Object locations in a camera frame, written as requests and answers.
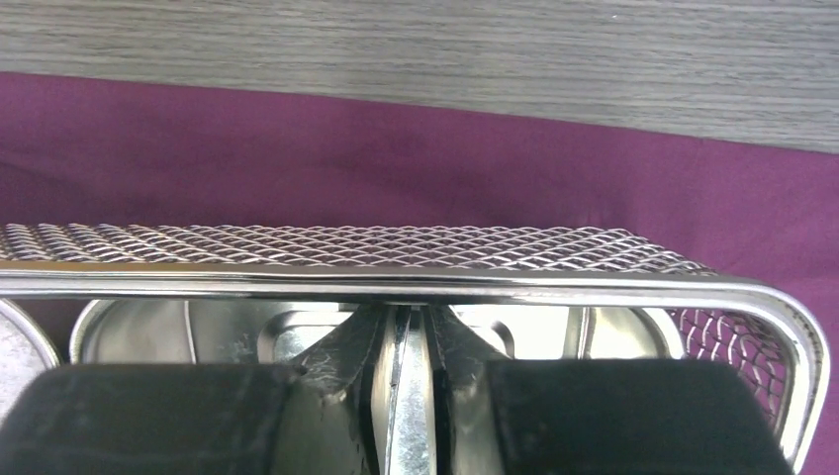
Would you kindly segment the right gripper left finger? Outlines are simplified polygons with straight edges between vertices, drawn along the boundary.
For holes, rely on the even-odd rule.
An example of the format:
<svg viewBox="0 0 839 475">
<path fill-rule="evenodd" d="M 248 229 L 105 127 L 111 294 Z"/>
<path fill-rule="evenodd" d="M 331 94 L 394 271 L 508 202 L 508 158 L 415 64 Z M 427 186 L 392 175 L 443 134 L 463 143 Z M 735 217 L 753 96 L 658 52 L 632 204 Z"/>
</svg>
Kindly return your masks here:
<svg viewBox="0 0 839 475">
<path fill-rule="evenodd" d="M 284 364 L 80 364 L 1 427 L 5 474 L 374 474 L 373 369 L 390 311 L 360 306 Z"/>
</svg>

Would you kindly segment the purple cloth wrap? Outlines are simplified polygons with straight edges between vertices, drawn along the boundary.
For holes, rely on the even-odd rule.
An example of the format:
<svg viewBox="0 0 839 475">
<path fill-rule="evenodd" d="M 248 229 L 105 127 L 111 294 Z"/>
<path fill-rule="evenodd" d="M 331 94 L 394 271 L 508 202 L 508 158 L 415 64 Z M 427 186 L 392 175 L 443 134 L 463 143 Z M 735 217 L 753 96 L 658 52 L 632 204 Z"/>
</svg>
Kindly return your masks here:
<svg viewBox="0 0 839 475">
<path fill-rule="evenodd" d="M 330 97 L 5 73 L 3 223 L 621 228 L 838 342 L 838 158 Z"/>
</svg>

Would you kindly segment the steel surgical forceps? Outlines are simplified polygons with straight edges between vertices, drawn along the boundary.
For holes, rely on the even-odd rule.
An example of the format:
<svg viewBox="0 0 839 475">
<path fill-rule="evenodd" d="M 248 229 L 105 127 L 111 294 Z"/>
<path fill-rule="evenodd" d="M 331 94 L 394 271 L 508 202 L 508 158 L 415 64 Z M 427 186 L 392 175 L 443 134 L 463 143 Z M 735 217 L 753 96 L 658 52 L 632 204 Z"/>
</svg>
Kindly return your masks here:
<svg viewBox="0 0 839 475">
<path fill-rule="evenodd" d="M 395 317 L 395 348 L 383 471 L 435 474 L 433 370 L 422 308 L 403 307 Z"/>
</svg>

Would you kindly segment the steel instrument tray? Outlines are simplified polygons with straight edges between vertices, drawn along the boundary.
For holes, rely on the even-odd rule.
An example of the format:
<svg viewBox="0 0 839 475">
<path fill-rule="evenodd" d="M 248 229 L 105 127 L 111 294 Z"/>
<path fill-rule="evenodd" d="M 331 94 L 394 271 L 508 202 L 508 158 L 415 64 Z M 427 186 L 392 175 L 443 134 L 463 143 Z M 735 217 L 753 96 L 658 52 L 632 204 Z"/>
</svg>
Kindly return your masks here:
<svg viewBox="0 0 839 475">
<path fill-rule="evenodd" d="M 812 312 L 621 229 L 5 225 L 1 293 L 661 309 L 690 356 L 732 364 L 794 470 L 830 374 Z"/>
</svg>

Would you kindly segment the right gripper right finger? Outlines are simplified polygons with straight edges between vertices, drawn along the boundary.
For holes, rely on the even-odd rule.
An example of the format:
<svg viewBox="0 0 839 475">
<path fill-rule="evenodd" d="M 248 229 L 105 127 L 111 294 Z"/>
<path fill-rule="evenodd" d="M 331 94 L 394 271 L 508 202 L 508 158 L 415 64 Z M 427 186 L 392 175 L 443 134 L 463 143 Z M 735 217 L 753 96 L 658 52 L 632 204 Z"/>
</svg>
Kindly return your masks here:
<svg viewBox="0 0 839 475">
<path fill-rule="evenodd" d="M 422 313 L 446 474 L 788 474 L 729 366 L 510 359 L 454 313 Z"/>
</svg>

